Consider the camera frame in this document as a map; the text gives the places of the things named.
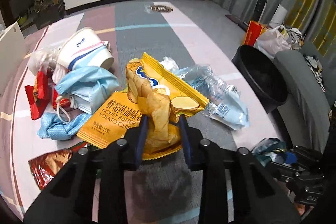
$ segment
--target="trash bin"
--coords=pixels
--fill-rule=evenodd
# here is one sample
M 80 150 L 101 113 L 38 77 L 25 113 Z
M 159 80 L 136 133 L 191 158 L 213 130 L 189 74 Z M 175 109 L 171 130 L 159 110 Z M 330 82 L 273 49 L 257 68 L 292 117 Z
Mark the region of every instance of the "trash bin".
M 286 82 L 265 54 L 251 46 L 242 45 L 237 49 L 232 63 L 249 83 L 266 113 L 286 102 Z

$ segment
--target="face mask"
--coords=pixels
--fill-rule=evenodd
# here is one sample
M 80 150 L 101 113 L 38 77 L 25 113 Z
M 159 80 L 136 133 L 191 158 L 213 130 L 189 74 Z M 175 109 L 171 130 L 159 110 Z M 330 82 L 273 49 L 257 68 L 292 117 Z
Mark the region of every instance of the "face mask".
M 71 120 L 59 105 L 62 98 L 68 98 L 72 108 L 78 108 L 92 115 L 118 86 L 118 79 L 112 73 L 97 66 L 86 66 L 70 71 L 55 86 L 59 94 L 56 99 L 59 119 L 64 123 L 69 123 Z M 67 116 L 68 121 L 64 121 L 59 115 L 60 109 Z

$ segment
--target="yellow potato chip bag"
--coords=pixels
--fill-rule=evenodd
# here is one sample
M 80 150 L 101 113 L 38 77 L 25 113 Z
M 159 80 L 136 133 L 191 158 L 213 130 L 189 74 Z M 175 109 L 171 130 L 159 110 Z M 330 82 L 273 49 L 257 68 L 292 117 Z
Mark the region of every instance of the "yellow potato chip bag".
M 139 125 L 141 115 L 151 117 L 142 158 L 156 159 L 181 149 L 176 123 L 181 114 L 192 116 L 209 100 L 167 71 L 147 53 L 126 65 L 127 88 L 115 92 L 77 133 L 81 139 L 105 148 Z

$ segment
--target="white paper cup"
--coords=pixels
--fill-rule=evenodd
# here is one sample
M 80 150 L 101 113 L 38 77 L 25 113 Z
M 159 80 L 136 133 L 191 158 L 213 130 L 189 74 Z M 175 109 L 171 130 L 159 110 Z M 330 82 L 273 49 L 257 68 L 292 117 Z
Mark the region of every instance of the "white paper cup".
M 91 28 L 74 33 L 62 46 L 57 63 L 74 70 L 85 66 L 109 69 L 114 58 Z

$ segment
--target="screw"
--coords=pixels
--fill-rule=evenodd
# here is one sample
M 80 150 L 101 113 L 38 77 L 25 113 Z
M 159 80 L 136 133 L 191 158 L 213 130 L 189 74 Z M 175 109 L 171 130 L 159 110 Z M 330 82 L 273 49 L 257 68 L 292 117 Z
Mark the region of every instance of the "screw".
M 117 140 L 117 145 L 119 146 L 124 146 L 127 144 L 127 140 L 126 139 L 119 139 Z
M 246 147 L 240 147 L 238 148 L 238 152 L 242 155 L 247 155 L 250 151 Z
M 82 147 L 78 150 L 80 155 L 85 155 L 89 150 L 86 147 Z
M 209 146 L 210 145 L 210 141 L 208 139 L 202 139 L 199 143 L 203 146 Z

